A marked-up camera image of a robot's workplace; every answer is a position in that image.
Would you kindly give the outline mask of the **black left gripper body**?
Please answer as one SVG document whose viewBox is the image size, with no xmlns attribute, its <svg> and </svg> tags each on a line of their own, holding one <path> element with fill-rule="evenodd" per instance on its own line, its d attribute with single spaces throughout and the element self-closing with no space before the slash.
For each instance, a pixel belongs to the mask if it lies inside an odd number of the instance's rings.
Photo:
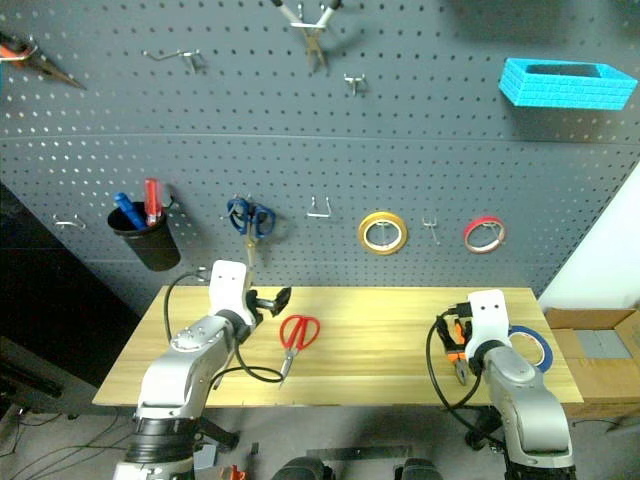
<svg viewBox="0 0 640 480">
<path fill-rule="evenodd" d="M 244 296 L 246 312 L 248 314 L 248 325 L 256 328 L 263 321 L 263 314 L 259 312 L 259 302 L 257 291 L 249 289 Z"/>
</svg>

